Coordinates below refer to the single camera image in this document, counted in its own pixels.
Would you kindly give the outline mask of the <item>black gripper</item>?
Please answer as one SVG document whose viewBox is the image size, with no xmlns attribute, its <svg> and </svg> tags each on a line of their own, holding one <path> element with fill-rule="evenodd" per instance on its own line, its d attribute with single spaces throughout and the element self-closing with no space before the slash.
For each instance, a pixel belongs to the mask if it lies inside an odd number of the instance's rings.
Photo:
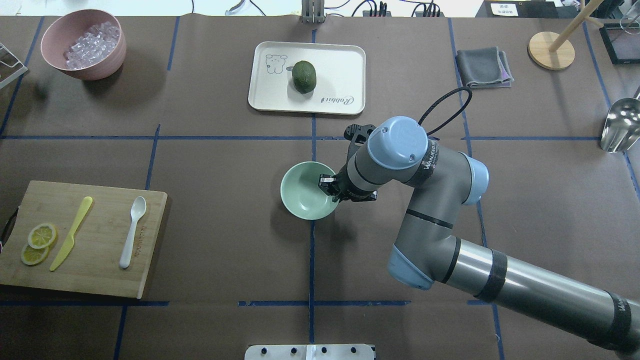
<svg viewBox="0 0 640 360">
<path fill-rule="evenodd" d="M 348 125 L 343 136 L 349 141 L 346 160 L 350 161 L 363 146 L 368 137 L 377 127 L 372 124 Z M 336 175 L 320 174 L 318 187 L 329 197 L 333 197 L 334 203 L 342 201 L 369 202 L 377 200 L 377 191 L 364 191 L 356 187 L 348 175 L 348 163 Z"/>
</svg>

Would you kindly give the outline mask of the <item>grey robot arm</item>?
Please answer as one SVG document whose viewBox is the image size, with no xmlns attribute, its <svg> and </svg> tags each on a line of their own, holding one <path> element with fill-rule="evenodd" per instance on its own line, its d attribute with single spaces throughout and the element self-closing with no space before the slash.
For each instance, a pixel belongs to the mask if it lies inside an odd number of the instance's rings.
<svg viewBox="0 0 640 360">
<path fill-rule="evenodd" d="M 335 203 L 373 201 L 381 186 L 413 189 L 387 266 L 414 289 L 440 282 L 486 303 L 574 334 L 622 360 L 639 358 L 639 305 L 452 233 L 460 208 L 476 204 L 489 171 L 462 152 L 439 146 L 413 118 L 373 128 L 337 174 L 318 187 Z"/>
</svg>

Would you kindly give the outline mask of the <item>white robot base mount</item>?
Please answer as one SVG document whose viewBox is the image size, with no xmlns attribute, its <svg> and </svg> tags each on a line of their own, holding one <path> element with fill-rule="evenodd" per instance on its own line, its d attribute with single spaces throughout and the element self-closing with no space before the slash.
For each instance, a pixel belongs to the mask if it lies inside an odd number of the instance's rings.
<svg viewBox="0 0 640 360">
<path fill-rule="evenodd" d="M 374 345 L 338 344 L 261 344 L 249 346 L 245 360 L 375 360 Z"/>
</svg>

